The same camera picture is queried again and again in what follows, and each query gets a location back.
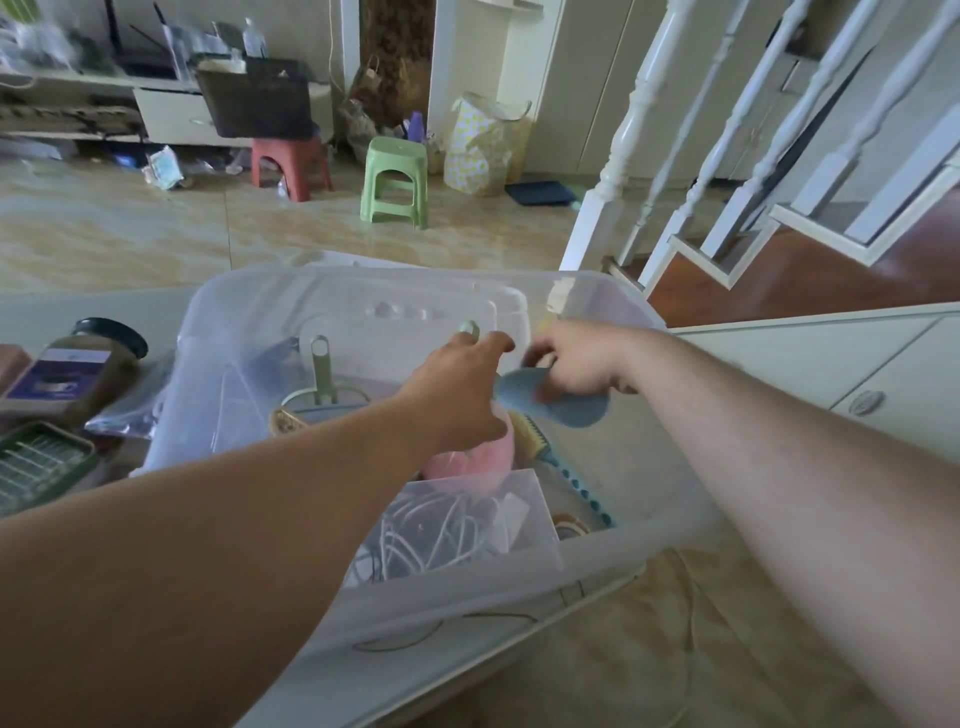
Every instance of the black bin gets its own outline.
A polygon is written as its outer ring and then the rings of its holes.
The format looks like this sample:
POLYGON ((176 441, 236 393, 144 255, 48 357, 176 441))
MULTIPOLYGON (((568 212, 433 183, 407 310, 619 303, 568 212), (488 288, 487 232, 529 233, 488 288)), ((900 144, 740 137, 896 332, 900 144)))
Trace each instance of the black bin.
POLYGON ((309 139, 313 137, 307 70, 299 61, 247 59, 247 73, 202 70, 201 61, 229 56, 197 56, 191 64, 206 99, 213 126, 228 139, 309 139))

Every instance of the drawer knob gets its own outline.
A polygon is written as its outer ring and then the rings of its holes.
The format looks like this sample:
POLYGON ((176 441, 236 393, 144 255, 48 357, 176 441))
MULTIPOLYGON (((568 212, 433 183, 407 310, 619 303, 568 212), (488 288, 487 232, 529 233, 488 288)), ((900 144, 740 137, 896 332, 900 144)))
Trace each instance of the drawer knob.
POLYGON ((886 401, 884 392, 870 390, 853 398, 850 403, 850 413, 855 417, 866 417, 876 412, 886 401))

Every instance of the wire rack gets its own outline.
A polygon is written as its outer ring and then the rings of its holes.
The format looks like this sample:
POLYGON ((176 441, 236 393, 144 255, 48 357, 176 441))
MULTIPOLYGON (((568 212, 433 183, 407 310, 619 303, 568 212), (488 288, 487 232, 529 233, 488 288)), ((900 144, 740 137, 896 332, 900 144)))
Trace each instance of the wire rack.
POLYGON ((0 518, 62 495, 93 467, 91 443, 44 423, 0 441, 0 518))

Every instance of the red plastic stool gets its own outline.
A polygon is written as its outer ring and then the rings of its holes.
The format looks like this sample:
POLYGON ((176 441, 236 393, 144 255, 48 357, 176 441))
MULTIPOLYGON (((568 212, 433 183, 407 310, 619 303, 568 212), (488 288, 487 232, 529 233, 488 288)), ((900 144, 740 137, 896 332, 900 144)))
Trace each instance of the red plastic stool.
POLYGON ((326 145, 318 136, 312 139, 254 139, 251 157, 253 183, 260 186, 260 160, 272 159, 287 181, 287 194, 295 203, 310 199, 310 169, 319 164, 324 174, 324 189, 333 191, 330 167, 326 163, 326 145))

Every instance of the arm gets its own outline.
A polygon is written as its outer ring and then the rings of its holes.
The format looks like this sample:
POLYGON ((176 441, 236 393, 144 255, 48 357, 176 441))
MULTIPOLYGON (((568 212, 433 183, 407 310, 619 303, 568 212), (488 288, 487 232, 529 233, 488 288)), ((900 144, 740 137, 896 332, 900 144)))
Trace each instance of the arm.
POLYGON ((502 437, 502 333, 457 334, 394 397, 0 522, 10 725, 231 726, 316 628, 431 455, 502 437))
POLYGON ((659 331, 561 323, 552 390, 641 392, 756 558, 910 724, 960 714, 960 472, 659 331))

